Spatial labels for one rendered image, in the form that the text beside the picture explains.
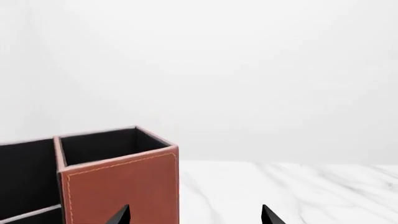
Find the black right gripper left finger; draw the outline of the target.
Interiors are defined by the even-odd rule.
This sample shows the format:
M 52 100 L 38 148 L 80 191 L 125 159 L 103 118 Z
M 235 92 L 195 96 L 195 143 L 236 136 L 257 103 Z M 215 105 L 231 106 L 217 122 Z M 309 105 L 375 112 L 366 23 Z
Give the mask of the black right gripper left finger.
M 129 205 L 123 206 L 105 224 L 130 224 Z

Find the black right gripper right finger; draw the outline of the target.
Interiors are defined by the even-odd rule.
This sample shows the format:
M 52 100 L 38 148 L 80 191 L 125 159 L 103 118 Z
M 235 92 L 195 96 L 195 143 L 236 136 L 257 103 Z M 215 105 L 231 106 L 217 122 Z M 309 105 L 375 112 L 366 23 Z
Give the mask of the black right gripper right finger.
M 267 205 L 262 205 L 262 224 L 286 224 Z

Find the brown leather desk caddy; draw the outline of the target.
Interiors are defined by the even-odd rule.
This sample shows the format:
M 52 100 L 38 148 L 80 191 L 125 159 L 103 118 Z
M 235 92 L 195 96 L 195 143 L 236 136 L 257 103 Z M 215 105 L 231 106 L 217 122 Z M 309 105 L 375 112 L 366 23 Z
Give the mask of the brown leather desk caddy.
M 178 163 L 138 126 L 0 143 L 0 224 L 180 224 Z

